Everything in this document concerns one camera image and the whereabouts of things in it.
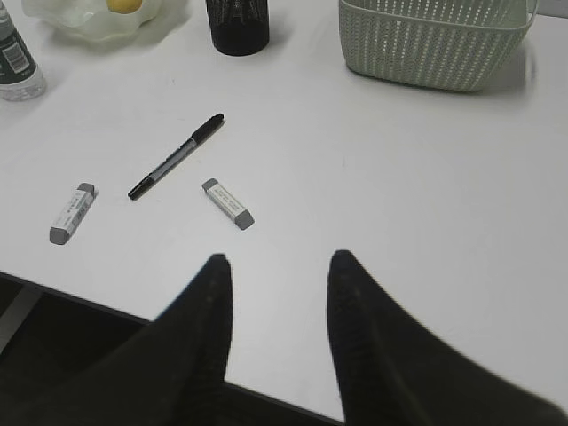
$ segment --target black cup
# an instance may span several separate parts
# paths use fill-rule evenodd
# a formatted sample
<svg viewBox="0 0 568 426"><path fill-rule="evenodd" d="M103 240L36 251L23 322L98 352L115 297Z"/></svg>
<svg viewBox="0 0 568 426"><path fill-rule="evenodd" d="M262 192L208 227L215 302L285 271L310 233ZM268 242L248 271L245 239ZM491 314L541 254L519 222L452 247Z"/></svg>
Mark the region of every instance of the black cup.
<svg viewBox="0 0 568 426"><path fill-rule="evenodd" d="M225 55L261 51L270 40L267 0L207 0L211 38Z"/></svg>

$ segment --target white eraser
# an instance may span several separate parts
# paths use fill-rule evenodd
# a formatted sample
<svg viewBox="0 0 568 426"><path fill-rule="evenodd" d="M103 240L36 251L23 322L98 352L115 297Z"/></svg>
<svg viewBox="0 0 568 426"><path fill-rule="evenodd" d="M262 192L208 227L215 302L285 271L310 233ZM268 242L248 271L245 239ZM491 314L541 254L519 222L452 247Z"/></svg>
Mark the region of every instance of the white eraser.
<svg viewBox="0 0 568 426"><path fill-rule="evenodd" d="M95 187L91 184L80 184L73 198L61 212L50 230L50 241L63 245L69 241L77 226L95 199Z"/></svg>
<svg viewBox="0 0 568 426"><path fill-rule="evenodd" d="M240 204L229 192L224 189L216 179L210 179L201 186L208 197L239 226L241 230L247 229L255 223L249 211Z"/></svg>

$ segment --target floor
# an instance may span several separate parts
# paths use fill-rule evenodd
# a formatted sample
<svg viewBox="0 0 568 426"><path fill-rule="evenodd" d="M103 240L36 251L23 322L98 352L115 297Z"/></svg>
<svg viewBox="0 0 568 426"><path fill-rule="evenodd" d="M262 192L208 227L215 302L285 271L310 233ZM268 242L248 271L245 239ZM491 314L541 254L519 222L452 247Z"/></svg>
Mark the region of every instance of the floor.
<svg viewBox="0 0 568 426"><path fill-rule="evenodd" d="M21 285L0 278L0 318ZM0 354L2 413L80 373L125 342L144 324L43 293ZM329 419L228 383L217 426L326 426Z"/></svg>

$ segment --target lemon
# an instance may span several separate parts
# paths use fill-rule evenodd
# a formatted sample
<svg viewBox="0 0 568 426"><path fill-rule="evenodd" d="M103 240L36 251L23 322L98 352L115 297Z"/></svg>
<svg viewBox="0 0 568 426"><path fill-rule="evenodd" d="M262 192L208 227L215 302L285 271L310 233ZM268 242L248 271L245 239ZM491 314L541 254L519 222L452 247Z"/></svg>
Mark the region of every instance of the lemon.
<svg viewBox="0 0 568 426"><path fill-rule="evenodd" d="M142 5L142 0L106 0L108 10L117 13L133 13Z"/></svg>

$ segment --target woven plastic basket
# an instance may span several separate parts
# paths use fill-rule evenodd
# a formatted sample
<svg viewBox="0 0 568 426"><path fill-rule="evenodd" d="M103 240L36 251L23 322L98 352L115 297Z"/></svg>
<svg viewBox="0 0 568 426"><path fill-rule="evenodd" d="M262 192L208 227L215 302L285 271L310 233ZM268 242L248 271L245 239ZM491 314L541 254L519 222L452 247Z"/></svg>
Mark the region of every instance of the woven plastic basket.
<svg viewBox="0 0 568 426"><path fill-rule="evenodd" d="M343 55L364 75L478 91L519 45L536 7L527 0L339 0Z"/></svg>

